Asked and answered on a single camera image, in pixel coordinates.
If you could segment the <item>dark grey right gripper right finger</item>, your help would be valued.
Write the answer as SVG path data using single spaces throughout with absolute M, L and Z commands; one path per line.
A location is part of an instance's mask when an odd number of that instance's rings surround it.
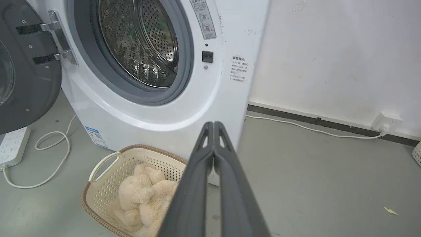
M 220 177 L 221 236 L 271 237 L 225 126 L 213 124 L 214 168 Z

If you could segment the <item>white perforated basket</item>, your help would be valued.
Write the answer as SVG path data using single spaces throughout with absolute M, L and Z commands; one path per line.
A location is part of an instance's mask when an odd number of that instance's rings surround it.
M 415 162 L 421 167 L 421 141 L 414 147 L 412 157 Z

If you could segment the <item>white front-load washing machine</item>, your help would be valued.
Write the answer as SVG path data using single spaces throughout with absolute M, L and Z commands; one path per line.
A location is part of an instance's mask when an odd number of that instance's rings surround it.
M 271 0 L 27 0 L 60 26 L 62 90 L 93 142 L 188 159 L 208 122 L 238 147 Z

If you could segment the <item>cream plush teddy bear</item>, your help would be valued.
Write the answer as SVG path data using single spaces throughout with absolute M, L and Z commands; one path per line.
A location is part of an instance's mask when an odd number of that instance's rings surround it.
M 177 186 L 164 172 L 139 163 L 120 184 L 117 198 L 110 201 L 110 213 L 133 236 L 156 237 Z

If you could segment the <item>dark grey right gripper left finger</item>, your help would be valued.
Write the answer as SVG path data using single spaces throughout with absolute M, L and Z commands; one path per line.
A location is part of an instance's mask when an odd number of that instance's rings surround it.
M 213 123 L 206 122 L 157 237 L 206 237 L 208 176 L 213 166 Z

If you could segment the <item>cream plastic laundry basket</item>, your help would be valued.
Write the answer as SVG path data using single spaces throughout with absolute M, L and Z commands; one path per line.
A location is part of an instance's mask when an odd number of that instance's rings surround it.
M 135 165 L 148 163 L 163 171 L 165 178 L 180 181 L 187 160 L 148 145 L 131 145 L 104 157 L 92 170 L 80 199 L 83 209 L 96 222 L 119 237 L 134 237 L 117 219 L 110 204 L 118 197 L 122 181 L 133 174 Z

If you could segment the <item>dark grey washer door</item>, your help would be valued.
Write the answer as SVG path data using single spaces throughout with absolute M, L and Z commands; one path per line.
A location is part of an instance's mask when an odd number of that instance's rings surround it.
M 0 0 L 0 135 L 43 117 L 61 90 L 62 63 L 77 63 L 66 2 Z

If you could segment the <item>white power strip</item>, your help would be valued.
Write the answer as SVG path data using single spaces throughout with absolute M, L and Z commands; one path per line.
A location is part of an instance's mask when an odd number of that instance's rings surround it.
M 5 134 L 0 144 L 0 171 L 21 162 L 30 133 L 27 127 L 23 127 Z

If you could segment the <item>white wall socket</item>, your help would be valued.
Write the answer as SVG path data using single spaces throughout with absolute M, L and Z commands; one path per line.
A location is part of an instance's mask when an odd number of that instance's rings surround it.
M 396 114 L 380 112 L 371 123 L 371 128 L 380 132 L 395 132 L 401 127 L 403 119 Z

